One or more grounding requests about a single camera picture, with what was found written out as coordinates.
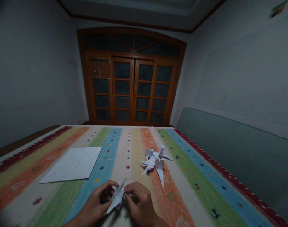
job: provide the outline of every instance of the green headboard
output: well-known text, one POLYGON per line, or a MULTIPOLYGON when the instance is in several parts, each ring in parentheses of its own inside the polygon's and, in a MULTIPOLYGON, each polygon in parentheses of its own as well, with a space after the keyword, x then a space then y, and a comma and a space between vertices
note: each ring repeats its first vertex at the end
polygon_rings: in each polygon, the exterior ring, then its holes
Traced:
POLYGON ((183 110, 176 128, 268 205, 288 191, 287 139, 191 108, 183 110))

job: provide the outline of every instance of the paper crane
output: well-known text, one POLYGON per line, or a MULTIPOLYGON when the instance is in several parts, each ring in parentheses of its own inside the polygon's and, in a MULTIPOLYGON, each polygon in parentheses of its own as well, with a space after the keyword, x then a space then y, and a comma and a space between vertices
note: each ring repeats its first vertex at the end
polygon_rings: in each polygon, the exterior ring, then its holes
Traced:
POLYGON ((124 194, 124 188, 123 185, 125 183, 126 178, 124 179, 124 181, 122 182, 122 184, 119 183, 120 187, 118 187, 118 189, 115 191, 115 193, 113 194, 111 201, 112 204, 110 205, 110 207, 108 208, 108 210, 106 211, 106 214, 109 214, 115 207, 117 209, 120 209, 121 204, 122 204, 122 198, 123 198, 123 194, 124 194))
POLYGON ((143 174, 147 173, 148 170, 152 170, 154 167, 156 167, 156 170, 161 180, 161 185, 164 188, 164 176, 163 176, 164 160, 172 161, 172 159, 167 155, 163 154, 164 151, 163 145, 159 153, 154 152, 153 149, 151 150, 149 150, 148 148, 145 149, 146 149, 145 150, 146 162, 141 161, 142 164, 146 167, 143 174))

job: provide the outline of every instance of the striped bedspread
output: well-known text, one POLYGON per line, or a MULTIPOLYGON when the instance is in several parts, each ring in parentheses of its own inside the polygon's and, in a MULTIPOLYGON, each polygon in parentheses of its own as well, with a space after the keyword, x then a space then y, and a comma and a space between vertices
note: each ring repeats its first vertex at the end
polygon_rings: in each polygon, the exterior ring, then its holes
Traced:
MULTIPOLYGON (((139 181, 170 226, 288 226, 206 152, 174 128, 64 125, 0 158, 0 221, 5 226, 62 226, 107 180, 139 181), (145 147, 164 153, 164 188, 142 175, 145 147), (70 147, 102 147, 88 180, 38 184, 70 147)), ((97 226, 131 226, 126 204, 97 226)))

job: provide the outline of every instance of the ceiling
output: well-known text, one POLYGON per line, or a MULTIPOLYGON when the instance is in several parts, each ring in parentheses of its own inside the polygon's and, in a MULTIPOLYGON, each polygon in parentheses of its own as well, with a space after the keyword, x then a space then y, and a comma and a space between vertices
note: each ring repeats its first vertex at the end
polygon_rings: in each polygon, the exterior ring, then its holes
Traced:
POLYGON ((225 0, 60 0, 75 18, 191 33, 225 0))

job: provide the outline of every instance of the folded paper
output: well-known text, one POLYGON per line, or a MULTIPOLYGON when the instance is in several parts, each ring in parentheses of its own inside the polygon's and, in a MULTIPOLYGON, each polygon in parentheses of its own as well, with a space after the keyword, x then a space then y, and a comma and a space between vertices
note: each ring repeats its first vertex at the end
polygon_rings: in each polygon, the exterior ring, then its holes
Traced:
POLYGON ((112 204, 110 205, 110 207, 106 211, 106 214, 109 214, 114 208, 120 209, 121 204, 122 204, 123 194, 124 194, 123 185, 125 183, 125 180, 126 180, 126 178, 124 179, 122 184, 118 183, 120 185, 120 187, 118 187, 118 189, 113 194, 112 199, 111 199, 112 204))
POLYGON ((70 148, 40 183, 88 179, 102 147, 70 148))
POLYGON ((145 148, 146 161, 145 162, 141 161, 142 164, 145 166, 145 170, 143 174, 147 173, 148 170, 153 170, 154 167, 156 168, 163 188, 164 188, 163 168, 165 165, 164 160, 172 161, 170 157, 163 154, 164 150, 165 148, 162 144, 161 144, 161 150, 159 153, 154 152, 153 149, 149 150, 148 148, 145 148))

